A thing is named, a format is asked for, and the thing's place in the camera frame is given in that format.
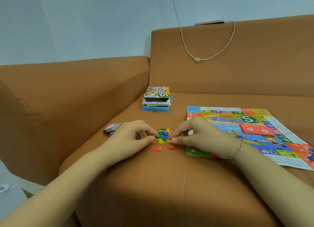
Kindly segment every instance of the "hand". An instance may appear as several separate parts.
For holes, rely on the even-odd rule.
[[[149,145],[157,136],[157,131],[142,120],[125,122],[95,151],[107,156],[110,159],[110,165],[114,165]]]
[[[193,130],[193,135],[181,136],[184,131]],[[182,122],[169,137],[173,143],[195,146],[200,150],[214,153],[220,157],[234,157],[241,141],[222,132],[206,119],[195,116]]]

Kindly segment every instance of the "orange sofa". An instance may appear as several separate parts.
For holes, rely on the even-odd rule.
[[[232,23],[183,27],[189,52],[208,58]],[[42,185],[108,137],[110,123],[176,128],[187,106],[269,110],[314,145],[314,15],[236,22],[229,46],[195,62],[178,28],[152,32],[136,56],[0,67],[0,158]],[[147,86],[169,86],[169,113],[141,111]],[[314,187],[314,172],[285,167]],[[282,226],[229,161],[147,147],[100,175],[75,211],[84,226]]]

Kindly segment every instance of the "right hand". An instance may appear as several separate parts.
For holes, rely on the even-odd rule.
[[[188,130],[193,130],[193,135],[181,136]],[[169,139],[175,144],[195,146],[200,150],[214,153],[220,157],[232,159],[238,150],[241,141],[219,130],[206,119],[194,116],[182,122],[175,129]]]

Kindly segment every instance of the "blue foam tray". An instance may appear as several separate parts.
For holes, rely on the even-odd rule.
[[[159,112],[159,113],[169,113],[170,106],[147,106],[143,105],[142,111],[149,111],[149,112]]]

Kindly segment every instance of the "left hand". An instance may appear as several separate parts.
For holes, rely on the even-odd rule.
[[[149,145],[157,136],[157,131],[142,120],[125,122],[95,151],[104,154],[110,159],[110,165],[114,165]]]

